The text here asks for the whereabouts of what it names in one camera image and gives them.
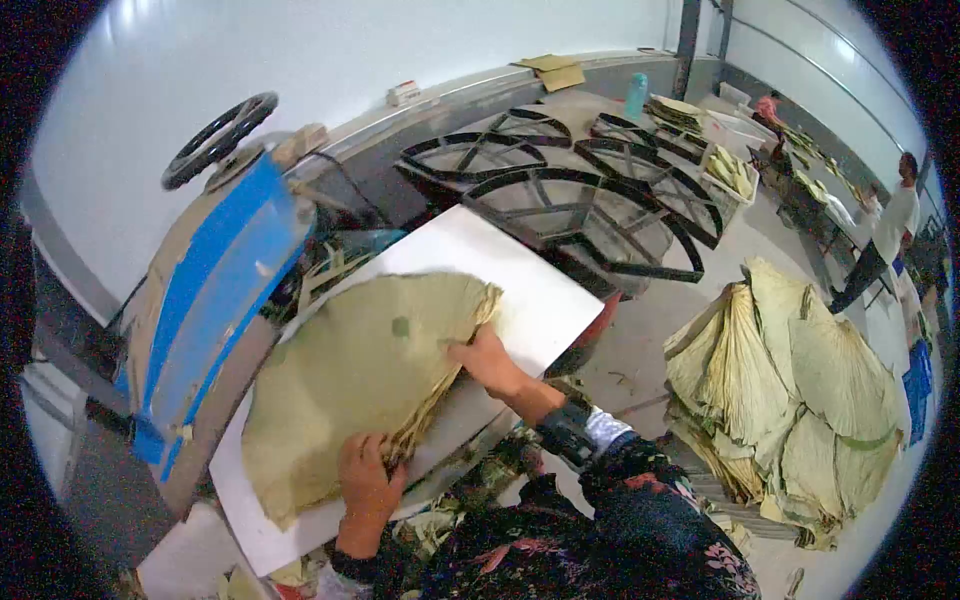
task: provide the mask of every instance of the white cutting board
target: white cutting board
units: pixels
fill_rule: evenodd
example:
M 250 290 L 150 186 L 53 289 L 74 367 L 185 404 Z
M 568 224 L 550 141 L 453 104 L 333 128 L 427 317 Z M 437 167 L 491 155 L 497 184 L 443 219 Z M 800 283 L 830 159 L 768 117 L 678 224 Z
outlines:
M 327 298 L 352 285 L 384 274 L 434 271 L 469 273 L 503 289 L 497 332 L 516 363 L 534 376 L 542 374 L 603 309 L 600 300 L 516 240 L 469 209 L 454 206 L 317 299 L 288 325 L 283 339 L 289 339 Z M 240 454 L 240 434 L 251 400 L 252 390 L 210 461 L 210 475 L 234 536 L 253 571 L 262 577 L 336 536 L 344 503 L 337 499 L 311 509 L 285 532 L 266 518 Z M 410 480 L 423 476 L 502 410 L 503 403 L 474 381 L 454 388 L 417 448 Z M 395 517 L 417 508 L 401 504 Z

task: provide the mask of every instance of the stack of dried lotus leaves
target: stack of dried lotus leaves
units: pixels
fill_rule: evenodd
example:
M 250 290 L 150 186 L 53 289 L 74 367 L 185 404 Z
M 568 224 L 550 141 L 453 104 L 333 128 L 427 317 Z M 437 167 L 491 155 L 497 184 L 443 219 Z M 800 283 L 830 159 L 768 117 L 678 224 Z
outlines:
M 698 118 L 703 111 L 686 102 L 654 94 L 650 97 L 647 110 L 650 114 L 680 129 L 696 133 L 703 132 L 704 130 Z
M 380 276 L 327 300 L 274 348 L 241 443 L 266 516 L 285 530 L 336 497 L 337 456 L 354 433 L 391 432 L 388 463 L 412 455 L 460 370 L 446 346 L 489 321 L 501 294 L 459 273 Z
M 826 550 L 897 455 L 896 379 L 812 284 L 761 258 L 664 343 L 668 427 L 734 500 Z

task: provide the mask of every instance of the teal water bottle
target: teal water bottle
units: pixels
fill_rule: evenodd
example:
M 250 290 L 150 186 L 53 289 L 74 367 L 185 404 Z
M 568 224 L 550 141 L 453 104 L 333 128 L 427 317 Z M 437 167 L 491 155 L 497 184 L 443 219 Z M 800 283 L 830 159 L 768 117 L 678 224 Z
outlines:
M 634 73 L 630 78 L 630 89 L 627 90 L 627 104 L 623 107 L 623 114 L 628 119 L 639 119 L 646 102 L 647 76 L 643 73 Z

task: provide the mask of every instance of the floral shirt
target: floral shirt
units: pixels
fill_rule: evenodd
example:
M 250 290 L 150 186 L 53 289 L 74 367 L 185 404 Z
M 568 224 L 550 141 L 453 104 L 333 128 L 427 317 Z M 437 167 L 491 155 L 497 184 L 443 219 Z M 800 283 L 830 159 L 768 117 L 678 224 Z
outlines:
M 701 512 L 683 470 L 597 413 L 600 429 L 617 437 L 596 441 L 603 449 L 580 477 L 593 519 L 557 491 L 553 475 L 538 477 L 516 507 L 467 516 L 434 555 L 420 598 L 760 597 L 753 571 Z M 372 586 L 344 579 L 337 585 L 349 596 L 323 597 L 372 597 Z M 322 589 L 333 591 L 329 583 Z

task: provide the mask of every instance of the black metal frame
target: black metal frame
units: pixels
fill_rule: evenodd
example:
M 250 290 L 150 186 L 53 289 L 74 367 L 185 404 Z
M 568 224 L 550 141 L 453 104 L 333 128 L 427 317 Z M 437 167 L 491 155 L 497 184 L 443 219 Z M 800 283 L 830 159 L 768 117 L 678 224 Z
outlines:
M 519 125 L 513 125 L 510 127 L 503 127 L 503 124 L 506 123 L 509 119 L 520 119 L 527 121 L 526 123 L 521 123 Z M 520 127 L 535 127 L 537 125 L 545 125 L 551 127 L 561 135 L 531 135 L 527 133 L 508 133 L 510 130 L 515 130 Z M 569 148 L 573 145 L 573 134 L 570 133 L 570 128 L 567 127 L 563 121 L 559 121 L 549 115 L 543 114 L 542 112 L 536 112 L 535 110 L 528 110 L 527 108 L 510 108 L 509 110 L 500 113 L 496 119 L 487 127 L 488 133 L 500 133 L 503 135 L 510 135 L 512 137 L 518 137 L 522 140 L 525 140 L 534 146 L 551 146 L 554 148 Z
M 663 121 L 662 119 L 658 122 L 657 129 L 662 132 L 667 132 L 670 135 L 673 135 L 675 137 L 686 135 L 688 133 L 693 133 L 693 132 L 686 132 L 680 129 L 679 127 L 670 125 L 669 123 Z M 689 142 L 692 146 L 696 146 L 701 150 L 699 154 L 696 154 L 694 153 L 694 151 L 684 148 L 683 146 L 681 146 L 680 144 L 677 144 L 671 139 L 667 139 L 665 137 L 659 137 L 656 135 L 655 135 L 655 138 L 657 139 L 658 147 L 663 148 L 664 150 L 667 150 L 669 152 L 672 152 L 673 154 L 679 156 L 680 158 L 689 160 L 693 164 L 700 164 L 700 162 L 704 159 L 704 152 L 707 151 L 707 146 L 709 146 L 709 142 L 707 142 L 703 137 L 698 136 L 693 138 L 687 138 L 686 139 L 687 142 Z
M 622 178 L 630 185 L 639 188 L 641 192 L 652 194 L 654 197 L 665 193 L 654 189 L 654 186 L 667 178 L 672 178 L 680 185 L 690 190 L 690 192 L 701 201 L 702 206 L 707 211 L 710 220 L 713 222 L 715 233 L 711 234 L 692 219 L 670 206 L 668 203 L 663 201 L 660 203 L 663 204 L 668 210 L 673 212 L 681 226 L 702 244 L 711 250 L 714 250 L 720 243 L 720 237 L 723 235 L 724 230 L 723 217 L 720 215 L 720 210 L 716 207 L 716 205 L 714 205 L 713 200 L 710 199 L 707 191 L 704 190 L 699 183 L 697 183 L 690 175 L 684 173 L 684 171 L 679 167 L 675 166 L 662 156 L 659 156 L 656 149 L 611 138 L 592 138 L 577 141 L 577 143 L 574 144 L 573 151 L 578 156 L 589 162 L 594 168 L 596 168 L 605 176 L 611 178 Z M 627 165 L 628 173 L 621 173 L 606 160 L 604 160 L 599 153 L 621 154 L 623 156 L 623 162 Z M 649 180 L 634 177 L 632 174 L 632 165 L 634 159 L 659 167 L 661 172 Z M 683 200 L 685 203 L 688 203 L 693 199 L 684 197 L 681 198 L 681 200 Z
M 463 157 L 457 162 L 457 166 L 454 167 L 454 170 L 452 171 L 431 167 L 422 160 L 417 159 L 417 156 L 426 152 L 430 152 L 431 150 L 446 148 L 448 146 L 459 146 L 462 144 L 470 144 L 470 147 L 467 148 Z M 496 144 L 498 146 L 506 147 L 506 150 L 497 152 L 495 156 L 502 156 L 510 151 L 517 150 L 528 156 L 531 156 L 535 162 L 509 165 L 497 169 L 488 169 L 486 171 L 464 171 L 463 169 L 466 169 L 470 163 L 473 162 L 473 159 L 480 154 L 481 146 L 484 144 Z M 450 148 L 448 150 L 448 152 L 451 153 L 461 151 L 463 151 L 462 148 Z M 494 133 L 489 131 L 451 133 L 450 135 L 443 135 L 441 137 L 428 139 L 403 150 L 403 152 L 400 153 L 400 160 L 416 169 L 419 169 L 430 177 L 442 181 L 458 181 L 460 183 L 481 183 L 492 177 L 502 176 L 514 171 L 536 169 L 546 166 L 546 157 L 544 157 L 543 154 L 529 141 L 526 141 L 515 135 L 504 135 L 502 133 Z
M 614 141 L 626 141 L 653 148 L 658 147 L 659 139 L 652 133 L 644 130 L 633 121 L 628 121 L 614 114 L 601 112 L 590 126 L 590 136 Z
M 496 210 L 480 202 L 480 198 L 494 190 L 514 185 L 517 183 L 531 182 L 534 188 L 540 193 L 542 186 L 536 185 L 538 181 L 543 180 L 561 180 L 581 183 L 595 189 L 602 189 L 613 192 L 625 200 L 633 203 L 635 206 L 647 211 L 649 218 L 643 219 L 636 224 L 631 225 L 630 229 L 624 229 L 616 220 L 607 214 L 594 202 L 596 194 L 585 203 L 552 204 L 549 199 L 541 196 L 544 207 L 541 208 L 521 208 L 516 210 L 501 211 Z M 664 207 L 652 194 L 641 190 L 639 187 L 626 182 L 623 178 L 604 177 L 593 173 L 578 171 L 569 168 L 544 167 L 536 169 L 526 169 L 522 171 L 513 171 L 503 175 L 490 178 L 470 189 L 461 197 L 461 203 L 473 209 L 475 212 L 493 222 L 499 228 L 511 234 L 521 243 L 535 252 L 549 252 L 560 250 L 564 246 L 576 246 L 587 252 L 590 258 L 605 271 L 612 274 L 625 276 L 651 277 L 657 279 L 669 279 L 674 281 L 685 281 L 687 283 L 696 283 L 704 274 L 703 260 L 697 252 L 693 239 L 687 233 L 686 229 L 677 219 L 677 215 L 672 210 Z M 548 214 L 556 212 L 574 212 L 574 218 L 571 219 L 571 228 L 562 233 L 555 233 L 548 236 L 541 236 L 536 231 L 527 226 L 516 222 L 516 218 L 532 216 L 536 214 Z M 642 265 L 635 263 L 626 263 L 611 261 L 598 249 L 583 233 L 583 226 L 590 213 L 600 217 L 609 227 L 611 227 L 624 242 L 632 246 L 640 253 L 647 254 L 648 251 L 633 239 L 633 233 L 645 227 L 653 225 L 656 222 L 662 222 L 674 236 L 680 240 L 686 251 L 687 258 L 690 260 L 692 269 L 685 271 L 683 269 L 674 269 L 672 267 L 662 267 L 653 265 Z

